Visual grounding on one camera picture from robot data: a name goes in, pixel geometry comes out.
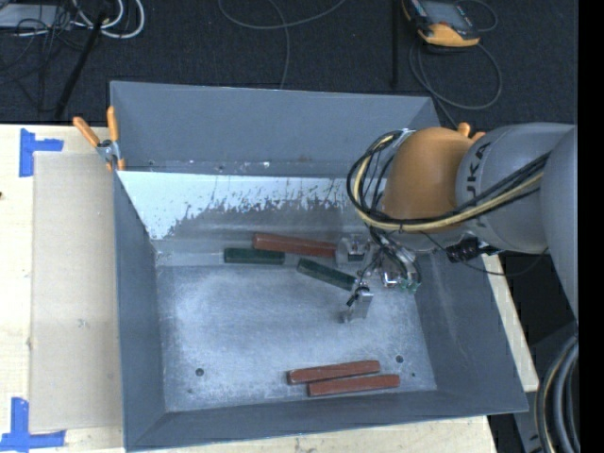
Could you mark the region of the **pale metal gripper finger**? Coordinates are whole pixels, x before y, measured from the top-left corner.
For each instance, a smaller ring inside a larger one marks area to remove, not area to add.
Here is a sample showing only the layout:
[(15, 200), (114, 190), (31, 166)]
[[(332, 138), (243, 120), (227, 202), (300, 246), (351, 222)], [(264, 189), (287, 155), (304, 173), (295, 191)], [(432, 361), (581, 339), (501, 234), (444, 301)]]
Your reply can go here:
[(350, 323), (358, 319), (365, 319), (370, 309), (374, 294), (367, 286), (359, 286), (346, 301), (346, 309), (341, 312), (340, 320)]
[(364, 259), (365, 248), (365, 241), (361, 235), (343, 236), (336, 246), (336, 262), (361, 262)]

